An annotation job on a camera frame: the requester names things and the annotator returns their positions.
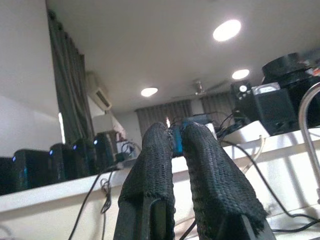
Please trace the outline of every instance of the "air conditioner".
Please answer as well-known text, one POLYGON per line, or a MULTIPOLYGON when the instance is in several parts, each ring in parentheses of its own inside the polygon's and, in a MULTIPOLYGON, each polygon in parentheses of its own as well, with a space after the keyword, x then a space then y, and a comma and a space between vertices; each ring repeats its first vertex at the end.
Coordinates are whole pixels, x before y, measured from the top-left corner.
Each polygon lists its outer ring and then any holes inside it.
POLYGON ((87 94, 103 111, 108 111, 112 104, 108 98, 107 90, 99 82, 94 72, 86 72, 87 94))

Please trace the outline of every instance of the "black speaker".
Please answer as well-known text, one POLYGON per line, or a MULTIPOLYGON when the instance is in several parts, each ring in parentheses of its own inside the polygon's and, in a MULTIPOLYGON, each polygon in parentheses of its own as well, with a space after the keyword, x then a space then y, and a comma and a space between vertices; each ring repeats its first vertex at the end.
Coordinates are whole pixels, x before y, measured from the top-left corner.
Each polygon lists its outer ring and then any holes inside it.
POLYGON ((83 167, 87 176, 99 173, 96 150, 93 143, 88 139, 78 139, 72 146, 78 165, 83 167))
POLYGON ((17 191, 45 186, 52 182, 49 152, 20 149, 14 153, 12 160, 17 174, 17 191))
POLYGON ((260 93, 254 98, 259 119, 271 136, 299 129, 298 118, 287 89, 260 93))
POLYGON ((11 157, 0 157, 0 196, 17 191, 16 168, 11 157))
POLYGON ((232 83, 231 94, 234 98, 235 108, 242 118, 249 119, 250 122, 259 120, 255 96, 248 80, 232 83))
POLYGON ((98 170, 105 171, 105 169, 114 166, 116 161, 109 134, 107 132, 98 133, 94 138, 93 144, 98 170))
POLYGON ((57 183, 83 178, 89 175, 82 157, 68 145, 57 143, 50 147, 52 160, 52 178, 57 183))

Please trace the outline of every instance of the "curtain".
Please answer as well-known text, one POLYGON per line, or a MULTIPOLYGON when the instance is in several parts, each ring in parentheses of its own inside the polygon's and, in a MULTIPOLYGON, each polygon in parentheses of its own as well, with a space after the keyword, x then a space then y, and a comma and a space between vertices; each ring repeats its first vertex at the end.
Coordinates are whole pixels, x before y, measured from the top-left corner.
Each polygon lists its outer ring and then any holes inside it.
MULTIPOLYGON (((202 97, 201 103, 204 113, 211 114, 211 119, 215 127, 219 127, 219 125, 232 114, 232 110, 235 108, 235 102, 229 92, 202 97)), ((233 123, 233 119, 230 118, 229 124, 233 123)))
POLYGON ((176 101, 140 108, 136 110, 136 113, 139 120, 141 135, 143 136, 147 129, 154 123, 162 122, 166 124, 167 118, 173 123, 177 118, 191 117, 191 101, 176 101))
POLYGON ((85 58, 64 32, 53 11, 48 10, 55 87, 62 114, 65 141, 94 136, 85 83, 85 58))

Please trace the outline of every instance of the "white wall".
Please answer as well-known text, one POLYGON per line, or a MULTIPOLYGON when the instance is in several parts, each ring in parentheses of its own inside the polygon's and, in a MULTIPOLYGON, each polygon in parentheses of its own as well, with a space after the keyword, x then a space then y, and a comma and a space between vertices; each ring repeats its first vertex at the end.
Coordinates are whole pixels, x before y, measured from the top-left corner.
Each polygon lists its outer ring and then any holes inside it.
POLYGON ((0 1, 0 156, 61 142, 45 0, 0 1))
POLYGON ((0 96, 0 156, 11 157, 18 149, 48 151, 62 141, 59 120, 0 96))
POLYGON ((117 114, 115 118, 119 121, 119 123, 126 131, 126 138, 141 147, 142 137, 137 113, 135 111, 130 111, 122 114, 117 114))

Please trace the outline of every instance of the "chrome pipe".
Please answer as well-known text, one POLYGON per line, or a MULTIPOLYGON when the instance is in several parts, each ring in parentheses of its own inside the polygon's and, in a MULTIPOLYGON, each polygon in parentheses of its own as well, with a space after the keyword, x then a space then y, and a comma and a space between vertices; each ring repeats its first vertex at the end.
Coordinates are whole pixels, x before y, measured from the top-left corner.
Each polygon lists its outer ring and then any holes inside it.
POLYGON ((320 204, 320 164, 318 161, 317 153, 315 146, 311 140, 309 131, 308 131, 308 108, 312 99, 320 92, 320 82, 316 83, 304 94, 300 106, 299 106, 299 127, 304 139, 305 148, 308 152, 309 158, 311 160, 312 169, 317 181, 318 189, 318 203, 320 204))

